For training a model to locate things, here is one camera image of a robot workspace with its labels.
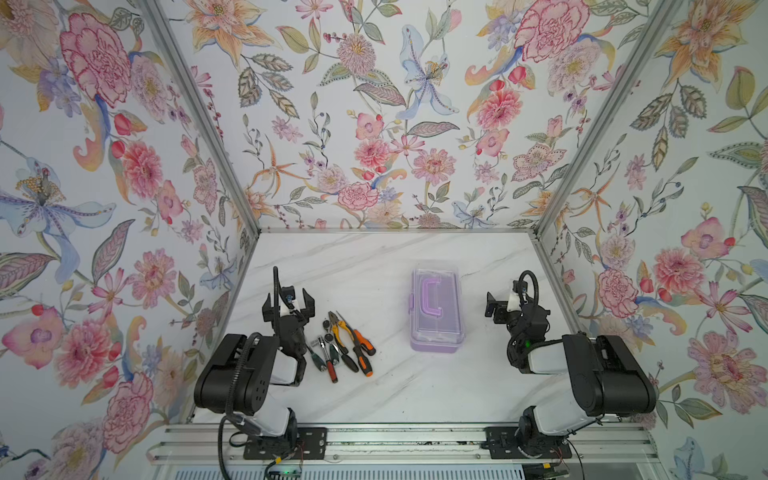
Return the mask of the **green ratchet wrench with socket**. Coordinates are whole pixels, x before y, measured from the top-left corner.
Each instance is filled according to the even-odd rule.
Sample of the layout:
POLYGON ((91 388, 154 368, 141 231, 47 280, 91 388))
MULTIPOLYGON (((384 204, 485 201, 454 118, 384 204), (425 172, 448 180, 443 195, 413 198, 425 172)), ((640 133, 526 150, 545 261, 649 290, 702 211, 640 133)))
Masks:
POLYGON ((329 358, 334 366, 338 365, 341 361, 340 352, 337 346, 334 344, 334 337, 332 334, 324 335, 325 350, 327 351, 329 358))

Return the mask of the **red handled ratchet wrench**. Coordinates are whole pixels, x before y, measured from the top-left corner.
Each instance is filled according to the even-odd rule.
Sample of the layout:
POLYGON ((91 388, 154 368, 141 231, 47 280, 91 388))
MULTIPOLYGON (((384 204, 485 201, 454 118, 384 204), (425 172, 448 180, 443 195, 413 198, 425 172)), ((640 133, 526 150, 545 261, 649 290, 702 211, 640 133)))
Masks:
POLYGON ((336 384, 338 382, 338 376, 335 369, 334 361, 331 357, 330 350, 328 347, 328 344, 323 336, 319 336, 317 338, 318 344, 320 346, 320 349, 323 354, 323 358, 326 365, 326 370, 328 372, 328 375, 330 377, 330 380, 333 384, 336 384))

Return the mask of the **purple plastic tool box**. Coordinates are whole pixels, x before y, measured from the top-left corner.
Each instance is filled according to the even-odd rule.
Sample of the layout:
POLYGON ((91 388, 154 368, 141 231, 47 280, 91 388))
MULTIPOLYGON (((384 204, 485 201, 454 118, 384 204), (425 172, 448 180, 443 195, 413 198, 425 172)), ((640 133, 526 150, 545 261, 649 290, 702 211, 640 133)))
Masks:
POLYGON ((411 275, 410 345, 428 353, 455 353, 463 344, 460 283, 452 269, 419 267, 411 275))

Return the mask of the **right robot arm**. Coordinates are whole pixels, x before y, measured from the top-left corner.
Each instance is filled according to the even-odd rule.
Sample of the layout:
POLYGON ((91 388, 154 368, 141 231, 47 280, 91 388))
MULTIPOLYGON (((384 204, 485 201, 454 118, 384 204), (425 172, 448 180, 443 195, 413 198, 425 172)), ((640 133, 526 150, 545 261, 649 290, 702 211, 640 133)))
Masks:
POLYGON ((510 334, 506 354, 523 374, 566 379, 568 388, 527 407, 515 431, 519 448, 542 450, 606 415, 648 414, 658 401, 657 388, 618 335, 591 338, 584 333, 549 340, 550 311, 536 297, 509 301, 486 296, 485 316, 510 334))

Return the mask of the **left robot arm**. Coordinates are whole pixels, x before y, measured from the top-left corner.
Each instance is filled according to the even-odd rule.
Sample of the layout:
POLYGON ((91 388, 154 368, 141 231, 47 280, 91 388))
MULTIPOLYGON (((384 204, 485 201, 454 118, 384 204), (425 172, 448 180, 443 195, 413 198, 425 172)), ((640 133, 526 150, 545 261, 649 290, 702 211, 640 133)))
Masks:
POLYGON ((295 413, 278 402, 272 386, 297 387, 307 367, 304 327, 315 316, 315 300, 302 293, 298 308, 295 289, 281 287, 262 308, 272 335, 227 334, 198 377, 193 393, 197 408, 223 416, 251 437, 279 438, 295 423, 295 413))

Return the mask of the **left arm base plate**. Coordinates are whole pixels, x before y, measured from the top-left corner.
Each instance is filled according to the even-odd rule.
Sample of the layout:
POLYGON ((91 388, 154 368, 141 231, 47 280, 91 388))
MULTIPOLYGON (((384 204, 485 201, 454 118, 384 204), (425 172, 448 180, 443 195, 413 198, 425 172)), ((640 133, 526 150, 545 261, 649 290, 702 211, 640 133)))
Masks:
POLYGON ((325 427, 298 427, 279 437, 251 437, 245 444, 243 458, 249 461, 323 460, 328 444, 325 427))

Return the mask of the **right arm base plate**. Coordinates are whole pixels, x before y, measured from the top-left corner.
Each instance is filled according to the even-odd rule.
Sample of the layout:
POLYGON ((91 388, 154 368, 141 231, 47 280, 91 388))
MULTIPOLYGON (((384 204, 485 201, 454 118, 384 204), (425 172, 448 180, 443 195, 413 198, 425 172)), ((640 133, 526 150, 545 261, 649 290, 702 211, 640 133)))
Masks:
POLYGON ((486 427, 480 448, 494 460, 571 459, 573 454, 564 437, 550 437, 537 431, 526 437, 515 425, 486 427))

